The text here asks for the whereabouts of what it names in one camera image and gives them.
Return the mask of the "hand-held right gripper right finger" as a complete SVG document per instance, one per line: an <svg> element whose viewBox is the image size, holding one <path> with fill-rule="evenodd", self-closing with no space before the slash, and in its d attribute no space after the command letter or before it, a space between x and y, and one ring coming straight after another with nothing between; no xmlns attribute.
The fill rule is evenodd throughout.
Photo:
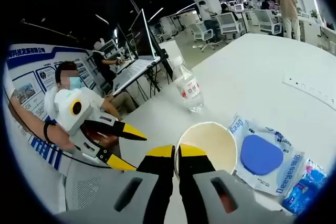
<svg viewBox="0 0 336 224"><path fill-rule="evenodd" d="M188 223L261 222L252 192L230 173L215 170L204 150L181 144L178 171Z"/></svg>

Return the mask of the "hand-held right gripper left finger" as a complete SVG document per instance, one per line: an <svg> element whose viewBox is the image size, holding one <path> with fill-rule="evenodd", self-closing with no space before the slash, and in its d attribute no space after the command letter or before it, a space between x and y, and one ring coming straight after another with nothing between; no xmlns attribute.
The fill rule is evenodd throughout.
<svg viewBox="0 0 336 224"><path fill-rule="evenodd" d="M99 223L163 223L173 190L175 147L151 149L136 170L125 172L103 196Z"/></svg>

